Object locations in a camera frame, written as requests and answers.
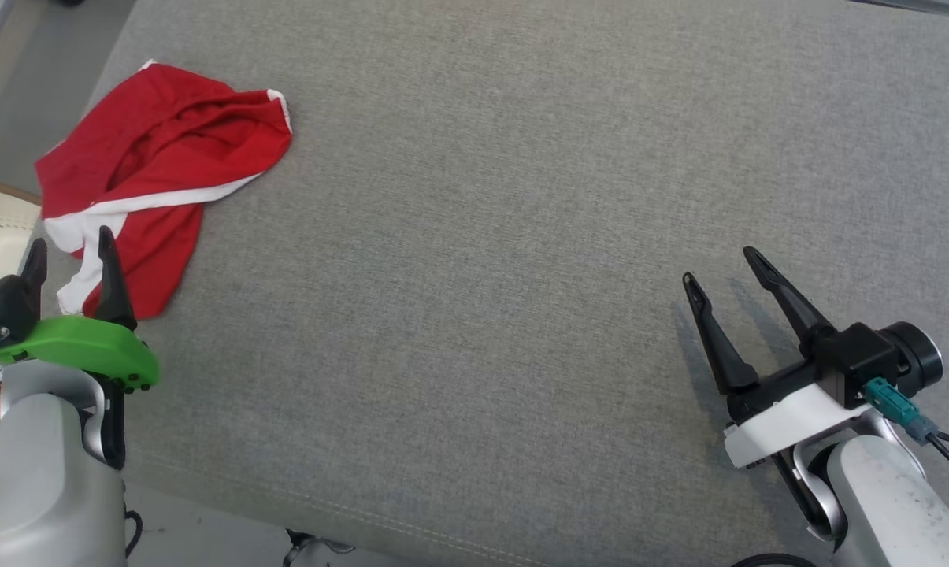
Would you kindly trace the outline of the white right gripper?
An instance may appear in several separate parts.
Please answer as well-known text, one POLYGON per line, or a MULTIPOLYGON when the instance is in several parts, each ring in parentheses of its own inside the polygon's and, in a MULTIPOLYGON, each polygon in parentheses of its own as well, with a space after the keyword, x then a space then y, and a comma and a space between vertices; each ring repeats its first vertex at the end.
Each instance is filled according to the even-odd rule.
MULTIPOLYGON (((742 249, 762 288, 776 299, 799 349, 814 349, 817 341, 836 333, 823 313, 773 265, 758 248, 742 249)), ((724 448, 734 467, 756 461, 811 440, 863 415, 868 406, 845 408, 825 391, 817 378, 815 360, 792 364, 765 380, 747 364, 717 322, 710 298, 691 272, 682 284, 694 317, 717 391, 726 395, 732 424, 724 432, 724 448)))

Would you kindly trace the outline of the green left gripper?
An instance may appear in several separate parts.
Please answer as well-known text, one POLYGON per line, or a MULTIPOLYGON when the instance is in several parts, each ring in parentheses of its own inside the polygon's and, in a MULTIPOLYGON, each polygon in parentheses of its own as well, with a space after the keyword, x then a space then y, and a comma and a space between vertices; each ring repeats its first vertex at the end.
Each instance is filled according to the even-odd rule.
MULTIPOLYGON (((23 341, 0 346, 0 365, 42 360, 112 378, 125 390, 147 391, 160 383, 156 355, 135 334, 135 309, 110 226, 98 231, 98 258, 102 273, 94 309, 97 320, 81 316, 43 319, 23 341)), ((18 276, 28 306, 41 309, 48 276, 45 239, 32 240, 18 276)))

